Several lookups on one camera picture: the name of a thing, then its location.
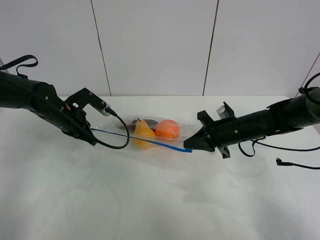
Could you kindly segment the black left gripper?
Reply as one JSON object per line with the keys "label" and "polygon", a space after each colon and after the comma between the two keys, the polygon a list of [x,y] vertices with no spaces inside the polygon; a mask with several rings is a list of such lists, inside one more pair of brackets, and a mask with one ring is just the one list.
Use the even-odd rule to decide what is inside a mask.
{"label": "black left gripper", "polygon": [[90,105],[95,109],[102,100],[87,88],[62,100],[57,96],[54,87],[39,87],[36,94],[44,98],[36,98],[32,107],[34,114],[59,128],[65,135],[89,143],[92,146],[97,140],[91,131],[91,124],[86,119],[84,107]]}

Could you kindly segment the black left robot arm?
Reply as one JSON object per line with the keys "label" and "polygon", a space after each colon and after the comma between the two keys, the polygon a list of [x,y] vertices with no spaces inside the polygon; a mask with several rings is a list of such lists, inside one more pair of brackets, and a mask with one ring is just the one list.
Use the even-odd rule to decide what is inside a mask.
{"label": "black left robot arm", "polygon": [[91,125],[83,110],[90,105],[104,116],[108,104],[87,88],[69,96],[66,100],[58,97],[53,85],[29,79],[21,73],[10,74],[7,69],[16,67],[32,68],[38,65],[35,61],[26,64],[27,60],[36,60],[28,54],[19,57],[0,68],[0,106],[8,109],[24,109],[42,120],[60,129],[63,134],[82,140],[94,146],[98,139],[93,135]]}

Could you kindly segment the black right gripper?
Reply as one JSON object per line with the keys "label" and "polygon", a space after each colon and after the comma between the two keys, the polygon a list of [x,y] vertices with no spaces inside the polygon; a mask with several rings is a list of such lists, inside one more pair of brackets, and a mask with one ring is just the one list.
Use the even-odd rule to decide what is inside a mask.
{"label": "black right gripper", "polygon": [[216,149],[223,159],[230,157],[228,146],[252,140],[263,134],[262,112],[254,112],[242,117],[226,118],[214,121],[203,110],[197,113],[202,128],[183,141],[183,147],[189,150],[214,152]]}

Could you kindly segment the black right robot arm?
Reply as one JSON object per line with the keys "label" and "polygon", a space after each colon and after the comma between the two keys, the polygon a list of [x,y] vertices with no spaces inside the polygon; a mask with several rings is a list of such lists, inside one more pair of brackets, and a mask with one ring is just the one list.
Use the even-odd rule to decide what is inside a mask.
{"label": "black right robot arm", "polygon": [[228,146],[298,131],[320,122],[320,89],[302,89],[302,95],[274,103],[267,109],[236,117],[224,103],[213,120],[203,110],[197,113],[202,128],[183,142],[185,149],[214,152],[218,149],[224,159],[230,157]]}

